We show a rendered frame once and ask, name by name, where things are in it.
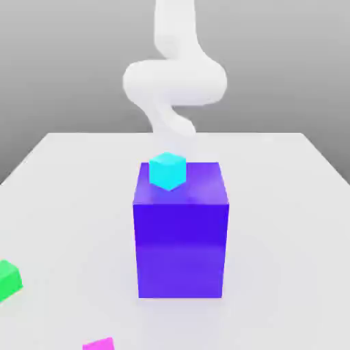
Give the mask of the small cyan cube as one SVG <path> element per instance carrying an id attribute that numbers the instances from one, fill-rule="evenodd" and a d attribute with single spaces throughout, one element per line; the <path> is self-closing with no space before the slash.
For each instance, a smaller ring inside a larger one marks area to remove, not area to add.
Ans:
<path id="1" fill-rule="evenodd" d="M 171 191 L 186 182 L 186 158 L 164 152 L 148 162 L 149 182 L 167 191 Z"/>

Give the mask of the small magenta cube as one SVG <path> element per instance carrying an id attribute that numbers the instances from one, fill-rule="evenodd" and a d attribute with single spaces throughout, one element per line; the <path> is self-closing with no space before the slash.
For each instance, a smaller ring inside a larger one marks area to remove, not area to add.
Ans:
<path id="1" fill-rule="evenodd" d="M 100 340 L 95 340 L 82 346 L 82 350 L 115 350 L 113 338 L 108 337 Z"/>

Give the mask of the small green cube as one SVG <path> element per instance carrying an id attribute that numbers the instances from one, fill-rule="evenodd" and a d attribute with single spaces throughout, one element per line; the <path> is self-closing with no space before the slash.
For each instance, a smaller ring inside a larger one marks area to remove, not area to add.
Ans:
<path id="1" fill-rule="evenodd" d="M 0 260 L 0 303 L 22 287 L 23 282 L 18 267 L 7 260 Z"/>

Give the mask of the large purple box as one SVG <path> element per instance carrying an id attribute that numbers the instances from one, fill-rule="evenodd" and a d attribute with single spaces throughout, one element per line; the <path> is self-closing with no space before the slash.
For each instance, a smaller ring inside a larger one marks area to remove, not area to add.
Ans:
<path id="1" fill-rule="evenodd" d="M 187 180 L 166 191 L 142 163 L 133 200 L 138 295 L 220 298 L 229 200 L 220 165 L 188 163 Z"/>

